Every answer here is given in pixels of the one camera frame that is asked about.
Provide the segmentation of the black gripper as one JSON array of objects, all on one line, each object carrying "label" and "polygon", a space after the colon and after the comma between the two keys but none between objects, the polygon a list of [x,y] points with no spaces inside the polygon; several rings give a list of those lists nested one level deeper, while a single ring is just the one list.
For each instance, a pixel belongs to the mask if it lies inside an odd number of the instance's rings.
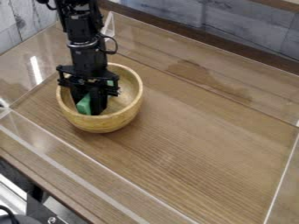
[{"label": "black gripper", "polygon": [[108,51],[105,44],[99,42],[76,45],[68,44],[71,53],[71,65],[59,65],[59,85],[69,88],[75,103],[89,92],[91,114],[97,116],[107,109],[108,95],[119,95],[119,75],[108,70],[108,55],[116,51]]}]

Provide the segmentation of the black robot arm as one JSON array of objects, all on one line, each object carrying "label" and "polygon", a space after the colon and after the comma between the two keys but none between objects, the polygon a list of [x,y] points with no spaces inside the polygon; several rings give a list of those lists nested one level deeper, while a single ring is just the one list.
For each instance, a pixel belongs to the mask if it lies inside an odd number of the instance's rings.
[{"label": "black robot arm", "polygon": [[108,70],[108,55],[118,52],[116,40],[105,35],[99,0],[36,0],[57,11],[68,36],[71,65],[57,65],[59,85],[69,90],[75,107],[83,115],[99,116],[108,107],[108,97],[119,96],[119,75]]}]

